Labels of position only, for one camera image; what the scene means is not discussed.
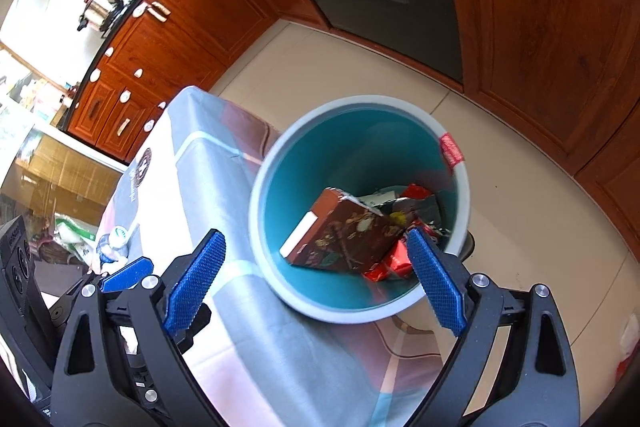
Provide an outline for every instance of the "silver bolt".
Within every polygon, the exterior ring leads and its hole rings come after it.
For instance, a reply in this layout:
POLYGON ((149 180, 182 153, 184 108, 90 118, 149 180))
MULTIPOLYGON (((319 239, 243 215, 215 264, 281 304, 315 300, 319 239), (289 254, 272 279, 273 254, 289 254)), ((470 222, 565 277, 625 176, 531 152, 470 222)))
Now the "silver bolt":
POLYGON ((145 393, 145 399, 148 402, 155 402, 158 399, 158 393, 156 393, 156 391, 154 391, 153 389, 149 389, 145 393))
POLYGON ((548 297, 549 296, 549 288, 547 288, 543 284, 536 284, 536 293, 540 297, 548 297))
POLYGON ((147 290, 150 290, 151 288, 155 288, 156 286, 158 286, 158 277, 156 277, 155 275, 147 275, 142 280, 142 287, 146 288, 147 290))
POLYGON ((91 297, 95 293, 95 286, 93 284, 87 284, 82 287, 82 297, 91 297))
POLYGON ((487 286, 489 286, 489 277, 487 277, 484 273, 476 273, 473 277, 471 277, 471 282, 479 288, 486 288, 487 286))

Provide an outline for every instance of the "tablecloth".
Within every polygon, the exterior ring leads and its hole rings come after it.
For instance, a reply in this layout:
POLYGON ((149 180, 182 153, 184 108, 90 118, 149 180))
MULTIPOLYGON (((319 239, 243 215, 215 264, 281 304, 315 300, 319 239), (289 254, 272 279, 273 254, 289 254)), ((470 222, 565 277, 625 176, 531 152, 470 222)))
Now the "tablecloth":
POLYGON ((280 301, 254 263, 249 198, 277 137, 238 106, 186 88, 121 177, 98 237, 126 227, 129 261, 145 255, 161 275, 209 229, 225 235, 204 299, 211 320, 184 358, 232 427, 402 426, 442 368, 433 333, 398 317, 312 320, 280 301))

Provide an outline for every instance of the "teal trash can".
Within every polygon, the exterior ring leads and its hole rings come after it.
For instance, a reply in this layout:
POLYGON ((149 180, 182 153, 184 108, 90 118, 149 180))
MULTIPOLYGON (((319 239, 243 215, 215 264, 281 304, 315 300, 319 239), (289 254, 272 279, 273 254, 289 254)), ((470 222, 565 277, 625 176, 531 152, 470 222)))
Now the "teal trash can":
POLYGON ((470 198, 456 152, 431 115, 387 96, 335 100, 300 118, 274 143, 251 194, 250 239, 266 281, 292 308, 331 323, 376 321, 416 303, 424 291, 415 276, 374 283, 291 266, 280 247, 325 187, 363 196, 417 182, 436 194, 451 231, 444 251, 460 254, 470 198))

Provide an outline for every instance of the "blue gripper pad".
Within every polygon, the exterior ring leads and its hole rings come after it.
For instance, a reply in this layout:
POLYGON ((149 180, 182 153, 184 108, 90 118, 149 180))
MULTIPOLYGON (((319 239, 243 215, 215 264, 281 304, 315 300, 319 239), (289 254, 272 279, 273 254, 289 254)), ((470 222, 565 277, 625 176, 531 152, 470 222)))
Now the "blue gripper pad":
POLYGON ((459 337, 466 327, 462 295, 417 229, 407 232, 406 250, 440 325, 459 337))
POLYGON ((191 326, 207 291, 225 261, 225 236, 220 232, 213 233, 204 245, 198 246, 191 265, 175 283, 167 299, 164 329, 174 336, 180 330, 191 326))
POLYGON ((154 271, 154 264, 148 257, 138 257, 135 261, 120 268, 102 280, 100 289, 103 292, 117 292, 126 290, 138 284, 138 282, 154 271))

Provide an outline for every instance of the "red label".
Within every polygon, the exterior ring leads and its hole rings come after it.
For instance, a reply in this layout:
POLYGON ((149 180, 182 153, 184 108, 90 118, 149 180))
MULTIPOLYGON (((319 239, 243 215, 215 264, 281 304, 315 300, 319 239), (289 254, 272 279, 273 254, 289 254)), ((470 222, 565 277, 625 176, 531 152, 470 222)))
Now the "red label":
POLYGON ((440 150, 442 150, 442 155, 451 168, 465 160, 465 157, 449 133, 443 134, 442 138, 440 138, 440 150))

